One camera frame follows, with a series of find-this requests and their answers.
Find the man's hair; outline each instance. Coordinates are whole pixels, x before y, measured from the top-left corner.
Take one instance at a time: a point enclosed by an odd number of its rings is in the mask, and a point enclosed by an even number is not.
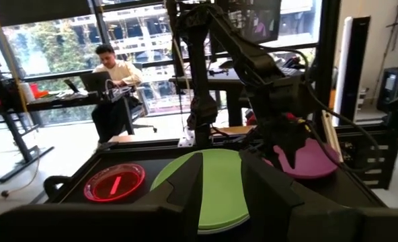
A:
[[[96,50],[95,50],[96,54],[103,54],[103,53],[115,53],[114,49],[112,48],[112,46],[110,44],[101,44],[99,45]]]

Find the black pants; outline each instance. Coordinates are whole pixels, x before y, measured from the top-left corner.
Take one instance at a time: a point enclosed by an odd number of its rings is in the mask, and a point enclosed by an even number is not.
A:
[[[113,136],[119,135],[127,123],[124,100],[113,104],[98,104],[91,113],[91,118],[99,134],[99,143],[108,142]]]

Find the man's hand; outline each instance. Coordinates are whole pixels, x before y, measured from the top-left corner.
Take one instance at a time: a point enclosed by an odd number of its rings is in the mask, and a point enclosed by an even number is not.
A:
[[[118,87],[125,86],[126,83],[124,81],[112,81],[112,83]]]

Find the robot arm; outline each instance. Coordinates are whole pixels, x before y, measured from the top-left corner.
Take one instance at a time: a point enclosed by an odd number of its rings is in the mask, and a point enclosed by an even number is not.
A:
[[[208,77],[204,63],[204,47],[208,31],[231,55],[234,70],[245,85],[251,108],[257,118],[257,128],[264,140],[261,152],[276,168],[282,169],[274,145],[286,154],[290,166],[298,149],[308,137],[305,125],[287,117],[287,113],[304,117],[314,112],[311,97],[303,76],[285,77],[274,59],[261,46],[249,42],[236,30],[222,9],[211,3],[188,7],[180,3],[176,31],[188,45],[195,98],[192,102],[189,127],[196,136],[207,137],[209,124],[215,121],[216,105],[209,96]]]

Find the man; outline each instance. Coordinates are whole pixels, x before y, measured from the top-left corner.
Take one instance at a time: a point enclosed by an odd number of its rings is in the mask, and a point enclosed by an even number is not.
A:
[[[114,49],[109,44],[98,46],[95,53],[100,57],[101,64],[93,72],[109,72],[112,83],[119,87],[141,83],[141,71],[128,61],[117,60]],[[93,110],[91,117],[99,134],[98,146],[122,132],[128,118],[124,116],[124,108],[124,101],[121,99],[113,104],[98,104]]]

